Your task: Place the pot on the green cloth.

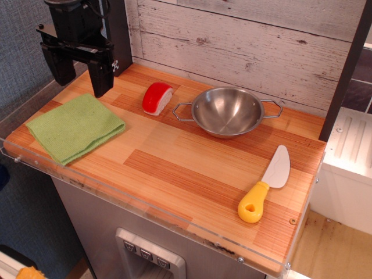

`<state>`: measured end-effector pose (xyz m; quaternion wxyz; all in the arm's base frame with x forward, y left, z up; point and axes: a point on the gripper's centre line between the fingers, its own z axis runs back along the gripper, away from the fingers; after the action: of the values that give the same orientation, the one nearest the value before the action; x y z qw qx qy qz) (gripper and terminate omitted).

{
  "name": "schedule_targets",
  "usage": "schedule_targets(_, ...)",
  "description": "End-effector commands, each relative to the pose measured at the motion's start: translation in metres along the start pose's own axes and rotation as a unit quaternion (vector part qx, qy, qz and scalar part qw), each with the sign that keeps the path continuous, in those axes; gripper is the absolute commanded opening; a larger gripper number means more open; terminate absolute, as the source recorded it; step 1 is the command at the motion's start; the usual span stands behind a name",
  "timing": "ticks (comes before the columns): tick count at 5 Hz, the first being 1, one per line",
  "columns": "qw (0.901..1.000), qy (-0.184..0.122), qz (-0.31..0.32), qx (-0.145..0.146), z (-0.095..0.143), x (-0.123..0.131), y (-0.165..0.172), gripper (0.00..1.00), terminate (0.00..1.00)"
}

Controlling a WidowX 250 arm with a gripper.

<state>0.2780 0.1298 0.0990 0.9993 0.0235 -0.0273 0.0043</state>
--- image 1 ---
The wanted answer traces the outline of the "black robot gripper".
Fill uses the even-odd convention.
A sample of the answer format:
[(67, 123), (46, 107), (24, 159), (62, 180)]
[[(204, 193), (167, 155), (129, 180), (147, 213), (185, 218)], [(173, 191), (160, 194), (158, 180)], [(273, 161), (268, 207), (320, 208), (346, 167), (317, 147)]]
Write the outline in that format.
[(88, 65), (94, 96), (102, 97), (114, 83), (118, 68), (114, 45), (102, 34), (99, 2), (47, 2), (52, 24), (40, 24), (41, 49), (55, 81), (65, 86), (76, 78), (74, 61)]

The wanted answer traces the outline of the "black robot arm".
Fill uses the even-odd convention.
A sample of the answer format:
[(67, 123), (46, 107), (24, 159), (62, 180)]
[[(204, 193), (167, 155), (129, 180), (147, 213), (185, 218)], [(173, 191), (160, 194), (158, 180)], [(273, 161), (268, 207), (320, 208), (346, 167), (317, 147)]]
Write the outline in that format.
[(64, 86), (77, 74), (74, 62), (88, 67), (94, 95), (102, 97), (113, 87), (114, 45), (102, 35), (103, 20), (111, 10), (105, 1), (106, 11), (101, 11), (99, 1), (45, 1), (52, 16), (52, 25), (39, 24), (41, 49), (55, 81)]

